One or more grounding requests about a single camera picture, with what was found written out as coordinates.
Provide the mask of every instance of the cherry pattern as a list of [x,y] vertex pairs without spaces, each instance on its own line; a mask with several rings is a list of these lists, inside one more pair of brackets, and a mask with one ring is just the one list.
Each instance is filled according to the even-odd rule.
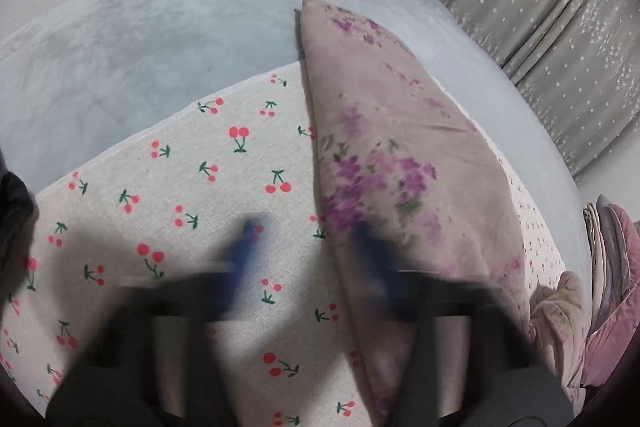
[[79,344],[69,331],[69,323],[65,321],[58,321],[58,323],[60,324],[60,334],[56,336],[56,342],[60,344],[60,346],[69,346],[72,349],[77,349]]
[[[182,214],[184,211],[184,207],[181,204],[177,204],[174,208],[174,211],[177,214]],[[196,214],[188,214],[184,213],[184,217],[186,218],[186,224],[191,225],[191,230],[195,230],[198,227],[198,216]],[[174,225],[179,229],[185,225],[185,220],[182,217],[176,217],[174,219]]]
[[320,311],[320,308],[316,308],[314,311],[316,322],[337,322],[340,319],[340,315],[336,313],[337,309],[338,305],[335,303],[327,304],[324,311]]
[[361,354],[359,354],[357,351],[351,351],[350,357],[351,357],[351,367],[353,367],[354,369],[360,366],[360,364],[364,362],[364,357]]
[[88,264],[84,265],[84,279],[85,280],[91,279],[98,286],[104,286],[105,285],[105,280],[103,279],[103,277],[101,277],[102,274],[104,274],[104,266],[103,265],[98,264],[98,266],[95,267],[95,270],[90,270]]
[[280,78],[276,73],[271,73],[269,82],[271,84],[278,84],[279,86],[287,87],[287,81]]
[[29,284],[27,289],[32,292],[36,291],[36,269],[38,268],[38,262],[33,257],[24,258],[24,269],[27,270],[27,280]]
[[51,375],[51,380],[53,381],[54,385],[60,385],[60,382],[62,381],[62,374],[59,371],[53,369],[49,362],[47,362],[47,374]]
[[[326,221],[326,217],[324,216],[314,216],[311,215],[309,216],[309,221],[311,221],[312,223],[324,223]],[[318,225],[316,228],[316,231],[314,232],[313,237],[315,237],[316,239],[326,239],[326,233],[324,231],[324,227],[322,227],[321,225]]]
[[153,159],[169,158],[171,155],[171,146],[167,144],[164,147],[160,147],[160,142],[158,140],[151,142],[151,149],[153,150],[150,152],[149,156]]
[[289,363],[284,360],[279,360],[275,353],[265,353],[262,356],[262,361],[266,365],[271,365],[269,374],[272,377],[279,377],[283,373],[287,375],[287,378],[293,378],[300,372],[300,364],[296,364],[295,367],[291,367]]
[[36,389],[36,393],[38,394],[38,396],[43,399],[45,402],[49,403],[50,398],[48,396],[46,396],[45,394],[42,394],[42,391],[39,389]]
[[207,166],[207,162],[202,162],[200,167],[198,167],[198,172],[202,172],[207,177],[208,181],[214,182],[216,181],[215,173],[218,172],[218,166],[215,164]]
[[347,403],[338,402],[338,406],[335,408],[335,412],[347,418],[351,416],[351,409],[356,407],[356,403],[353,400],[349,400]]
[[301,125],[298,126],[298,135],[299,136],[307,136],[311,140],[316,139],[316,135],[314,134],[314,128],[309,126],[306,129]]
[[84,196],[89,189],[89,182],[84,182],[80,179],[80,172],[75,171],[71,174],[71,181],[67,185],[69,190],[80,190],[80,195]]
[[276,112],[273,110],[274,107],[277,107],[276,102],[267,101],[264,103],[264,109],[260,110],[260,116],[270,116],[273,118],[276,116]]
[[[260,280],[260,284],[262,286],[269,286],[269,279],[261,279]],[[276,283],[272,286],[273,291],[274,292],[281,292],[282,291],[282,284]],[[267,295],[267,290],[263,290],[264,295],[262,296],[262,298],[260,299],[260,301],[264,302],[265,304],[275,304],[276,301],[273,300],[273,294]]]
[[15,381],[16,381],[16,380],[15,380],[15,377],[14,377],[14,375],[13,375],[13,374],[12,374],[12,372],[11,372],[11,363],[10,363],[8,360],[5,360],[5,359],[2,357],[2,355],[0,355],[0,365],[1,365],[1,364],[4,364],[4,368],[5,368],[5,371],[6,371],[7,375],[9,376],[9,379],[10,379],[12,382],[15,382]]
[[67,230],[68,228],[64,223],[57,222],[56,228],[53,231],[53,234],[47,237],[47,241],[49,241],[52,245],[56,245],[59,248],[62,247],[62,235]]
[[255,225],[254,233],[253,233],[252,238],[251,238],[254,243],[257,243],[258,241],[260,241],[260,234],[262,232],[264,232],[264,225],[261,225],[260,223]]
[[220,106],[225,105],[225,100],[223,98],[216,98],[215,100],[209,100],[209,102],[200,103],[198,102],[198,110],[200,112],[209,111],[211,114],[218,114]]
[[9,301],[9,305],[11,306],[11,308],[14,309],[15,314],[19,317],[20,316],[20,310],[19,310],[20,301],[18,301],[18,299],[14,299],[11,293],[9,293],[8,301]]
[[124,203],[123,210],[126,214],[130,214],[133,211],[133,205],[140,203],[140,196],[137,194],[129,194],[125,188],[118,198],[118,203]]
[[138,252],[140,257],[144,258],[146,269],[148,269],[153,274],[154,279],[162,279],[162,277],[164,277],[164,272],[160,269],[159,264],[164,261],[164,253],[162,253],[161,251],[155,251],[153,254],[151,254],[151,259],[155,263],[153,266],[151,266],[151,263],[149,263],[149,260],[146,258],[146,256],[151,252],[151,248],[149,248],[149,245],[140,243],[136,248],[136,251]]
[[300,416],[283,416],[283,414],[281,412],[275,412],[273,413],[273,425],[274,427],[281,427],[283,420],[286,421],[289,424],[292,424],[294,426],[296,425],[300,425],[300,422],[302,421],[300,419]]
[[271,182],[271,185],[267,185],[264,190],[266,190],[268,194],[274,194],[276,190],[278,190],[278,188],[276,187],[276,182],[278,182],[280,184],[280,190],[282,190],[283,192],[291,192],[291,189],[293,188],[291,184],[282,179],[284,170],[275,170],[271,172],[273,173],[273,182]]
[[247,127],[229,127],[229,137],[233,138],[236,142],[236,149],[234,152],[236,153],[244,153],[246,152],[245,145],[246,139],[249,136],[249,129]]
[[9,336],[9,331],[4,330],[4,336],[6,336],[6,337],[7,337],[7,339],[6,339],[6,341],[5,341],[5,343],[6,343],[7,347],[8,347],[9,349],[13,349],[13,350],[15,351],[15,354],[16,354],[16,355],[19,355],[19,354],[20,354],[20,351],[18,350],[18,343],[17,343],[17,342],[15,342],[15,341],[14,341],[14,340]]

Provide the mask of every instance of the cherry print bed sheet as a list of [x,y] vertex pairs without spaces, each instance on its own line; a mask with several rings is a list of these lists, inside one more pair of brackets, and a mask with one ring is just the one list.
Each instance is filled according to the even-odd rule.
[[[239,317],[209,328],[241,424],[371,425],[357,384],[366,360],[316,204],[305,82],[299,62],[250,78],[37,195],[30,256],[12,261],[20,282],[2,295],[0,363],[39,412],[125,277],[197,271],[251,213],[266,217]],[[487,141],[510,181],[533,306],[564,264],[527,189]]]

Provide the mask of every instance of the gray curtain with white stars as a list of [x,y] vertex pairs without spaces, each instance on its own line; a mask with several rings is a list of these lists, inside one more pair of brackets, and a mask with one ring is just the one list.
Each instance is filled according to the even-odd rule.
[[574,176],[638,128],[638,0],[441,1],[511,78]]

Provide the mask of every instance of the stacked bedding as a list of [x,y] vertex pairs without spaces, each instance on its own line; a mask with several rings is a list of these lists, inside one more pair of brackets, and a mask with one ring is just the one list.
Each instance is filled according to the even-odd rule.
[[640,323],[640,235],[625,210],[602,194],[584,210],[593,265],[593,308],[583,386],[602,386]]

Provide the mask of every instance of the floral pillow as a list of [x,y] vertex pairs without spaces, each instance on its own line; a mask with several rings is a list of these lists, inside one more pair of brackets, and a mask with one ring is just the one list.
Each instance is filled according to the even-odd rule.
[[[401,246],[402,263],[493,283],[523,328],[529,321],[522,234],[508,181],[475,126],[404,43],[373,20],[320,0],[302,16],[318,135],[322,205],[354,312],[376,407],[387,413],[410,332],[361,308],[368,282],[350,249],[365,217]],[[460,405],[463,328],[441,338],[441,412]]]

